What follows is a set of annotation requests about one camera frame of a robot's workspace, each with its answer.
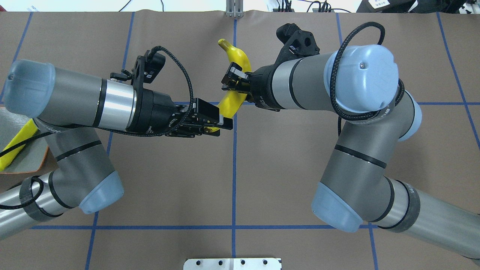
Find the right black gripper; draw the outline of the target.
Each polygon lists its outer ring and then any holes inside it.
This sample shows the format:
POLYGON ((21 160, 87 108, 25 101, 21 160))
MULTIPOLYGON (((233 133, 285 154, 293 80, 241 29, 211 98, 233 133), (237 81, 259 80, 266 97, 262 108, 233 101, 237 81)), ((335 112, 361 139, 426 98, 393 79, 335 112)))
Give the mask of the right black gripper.
POLYGON ((221 90, 247 93, 247 102, 254 103, 260 109, 278 112, 280 105, 274 98, 272 89, 274 71, 275 66, 263 66, 254 72, 245 73, 238 63, 230 63, 228 81, 245 80, 245 83, 223 84, 221 90))

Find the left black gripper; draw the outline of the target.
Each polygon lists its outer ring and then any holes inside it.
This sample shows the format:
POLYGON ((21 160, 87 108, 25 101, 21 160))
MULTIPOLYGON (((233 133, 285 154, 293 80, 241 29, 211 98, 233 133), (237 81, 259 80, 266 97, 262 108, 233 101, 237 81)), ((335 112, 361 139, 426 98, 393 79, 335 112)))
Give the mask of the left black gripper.
POLYGON ((220 129, 233 130, 233 125, 232 118, 220 115, 217 106, 202 99, 194 98, 192 106, 177 105, 168 94, 142 89, 126 131, 145 137, 219 137, 220 129))

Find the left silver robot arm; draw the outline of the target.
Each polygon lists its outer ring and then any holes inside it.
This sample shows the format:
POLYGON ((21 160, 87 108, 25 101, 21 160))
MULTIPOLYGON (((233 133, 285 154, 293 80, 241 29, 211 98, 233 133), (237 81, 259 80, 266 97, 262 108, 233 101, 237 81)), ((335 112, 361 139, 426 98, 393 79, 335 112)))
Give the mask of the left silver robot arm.
POLYGON ((31 60, 18 60, 5 89, 6 109, 31 118, 46 136, 58 169, 31 176, 1 194, 1 239, 79 207, 95 213, 124 188, 95 129, 139 137, 195 137, 206 128, 231 130, 233 119, 202 99, 175 104, 145 89, 165 63, 139 56, 133 72, 103 79, 31 60))

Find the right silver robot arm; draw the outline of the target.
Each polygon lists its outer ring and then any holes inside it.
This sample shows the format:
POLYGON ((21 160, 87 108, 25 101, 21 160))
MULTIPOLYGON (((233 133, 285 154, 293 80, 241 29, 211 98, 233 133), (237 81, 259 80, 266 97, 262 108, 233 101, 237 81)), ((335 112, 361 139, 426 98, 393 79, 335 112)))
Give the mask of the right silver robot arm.
POLYGON ((384 174, 396 144, 422 122, 387 48, 297 56, 290 46, 274 64, 253 72, 232 60, 222 82, 261 109, 330 111, 346 121, 311 203, 321 221, 349 233, 370 222, 479 263, 479 214, 384 174))

